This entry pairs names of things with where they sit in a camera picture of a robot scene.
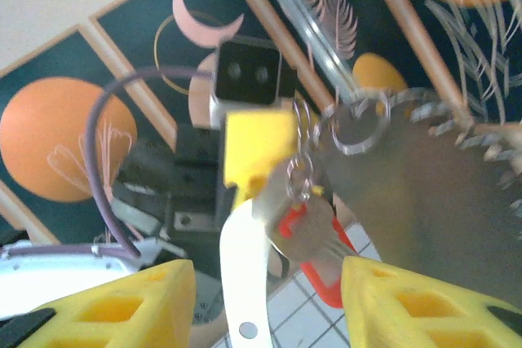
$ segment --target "circular saw blade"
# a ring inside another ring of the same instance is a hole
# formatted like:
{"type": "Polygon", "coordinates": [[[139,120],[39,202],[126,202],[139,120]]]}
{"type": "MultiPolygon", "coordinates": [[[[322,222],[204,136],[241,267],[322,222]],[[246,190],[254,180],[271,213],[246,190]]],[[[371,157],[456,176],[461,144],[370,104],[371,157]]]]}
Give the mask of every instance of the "circular saw blade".
{"type": "MultiPolygon", "coordinates": [[[[456,147],[457,130],[430,136],[436,118],[413,123],[411,110],[394,106],[387,132],[362,155],[344,156],[324,138],[332,188],[384,262],[521,307],[522,219],[513,206],[522,187],[511,164],[484,161],[487,147],[456,147]]],[[[374,123],[341,121],[339,138],[374,123]]]]}

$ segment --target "pink crescent moon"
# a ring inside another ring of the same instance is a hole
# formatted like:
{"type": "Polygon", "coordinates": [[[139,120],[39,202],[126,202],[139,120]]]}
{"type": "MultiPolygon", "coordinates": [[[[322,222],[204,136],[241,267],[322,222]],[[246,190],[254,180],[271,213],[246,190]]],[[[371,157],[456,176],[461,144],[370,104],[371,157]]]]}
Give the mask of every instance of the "pink crescent moon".
{"type": "Polygon", "coordinates": [[[241,27],[244,18],[241,14],[231,24],[214,28],[196,20],[187,10],[184,0],[172,0],[172,11],[181,33],[202,48],[216,48],[225,38],[233,37],[241,27]]]}

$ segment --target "white tile floor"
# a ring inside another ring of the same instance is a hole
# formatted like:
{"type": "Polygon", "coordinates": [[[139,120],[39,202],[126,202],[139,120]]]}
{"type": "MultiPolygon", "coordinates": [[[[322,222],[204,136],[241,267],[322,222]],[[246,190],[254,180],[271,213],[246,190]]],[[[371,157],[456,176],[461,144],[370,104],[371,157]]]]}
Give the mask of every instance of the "white tile floor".
{"type": "MultiPolygon", "coordinates": [[[[352,224],[346,233],[361,256],[379,259],[360,224],[352,224]]],[[[274,348],[350,347],[344,311],[327,306],[302,272],[272,296],[268,318],[274,348]]],[[[231,347],[227,338],[215,345],[215,348],[231,347]]]]}

